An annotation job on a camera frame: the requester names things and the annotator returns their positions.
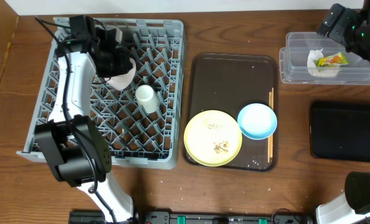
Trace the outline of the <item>pink bowl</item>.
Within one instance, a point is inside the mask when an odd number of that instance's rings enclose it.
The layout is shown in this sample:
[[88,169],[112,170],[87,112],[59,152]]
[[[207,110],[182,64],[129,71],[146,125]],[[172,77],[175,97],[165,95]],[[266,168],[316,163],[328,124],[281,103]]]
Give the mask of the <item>pink bowl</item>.
[[136,62],[133,58],[130,58],[130,62],[133,66],[128,73],[123,75],[117,75],[111,78],[106,78],[105,81],[116,90],[124,90],[134,79],[136,73]]

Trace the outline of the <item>yellow green snack wrapper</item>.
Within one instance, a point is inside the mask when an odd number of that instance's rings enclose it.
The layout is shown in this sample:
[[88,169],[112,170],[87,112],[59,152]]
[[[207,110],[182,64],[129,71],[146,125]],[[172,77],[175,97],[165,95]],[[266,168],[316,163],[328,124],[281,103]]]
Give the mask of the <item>yellow green snack wrapper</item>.
[[349,61],[342,52],[315,60],[317,67],[339,67],[348,64]]

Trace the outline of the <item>white cup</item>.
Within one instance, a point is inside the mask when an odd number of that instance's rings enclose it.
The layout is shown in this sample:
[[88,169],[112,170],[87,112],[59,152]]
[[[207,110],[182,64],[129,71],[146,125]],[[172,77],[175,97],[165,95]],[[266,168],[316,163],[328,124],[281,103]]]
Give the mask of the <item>white cup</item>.
[[160,106],[157,93],[149,85],[141,85],[135,91],[136,100],[147,113],[154,113]]

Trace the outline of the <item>light blue bowl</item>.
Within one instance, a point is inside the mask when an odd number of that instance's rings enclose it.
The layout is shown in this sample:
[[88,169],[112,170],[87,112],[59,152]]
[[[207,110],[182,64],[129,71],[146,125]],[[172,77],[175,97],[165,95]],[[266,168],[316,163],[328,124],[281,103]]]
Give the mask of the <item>light blue bowl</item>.
[[271,107],[252,103],[241,109],[237,123],[243,135],[253,140],[263,140],[277,129],[278,119]]

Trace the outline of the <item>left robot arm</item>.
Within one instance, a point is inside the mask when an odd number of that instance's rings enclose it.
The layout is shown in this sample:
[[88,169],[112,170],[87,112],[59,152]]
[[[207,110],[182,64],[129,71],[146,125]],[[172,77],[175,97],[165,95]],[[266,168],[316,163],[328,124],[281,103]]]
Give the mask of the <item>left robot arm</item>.
[[90,118],[94,77],[125,89],[136,62],[121,46],[122,32],[92,17],[69,19],[70,34],[57,40],[59,83],[48,122],[34,136],[54,177],[86,193],[102,211],[105,223],[141,223],[142,217],[111,171],[108,143]]

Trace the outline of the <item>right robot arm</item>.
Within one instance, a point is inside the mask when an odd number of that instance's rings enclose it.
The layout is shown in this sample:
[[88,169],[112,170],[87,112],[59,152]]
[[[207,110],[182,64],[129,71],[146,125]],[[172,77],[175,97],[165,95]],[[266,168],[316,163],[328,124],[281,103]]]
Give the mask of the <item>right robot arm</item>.
[[[357,12],[340,4],[331,6],[317,34],[326,36],[370,62],[370,1]],[[370,223],[370,173],[350,172],[344,192],[315,210],[316,224]]]

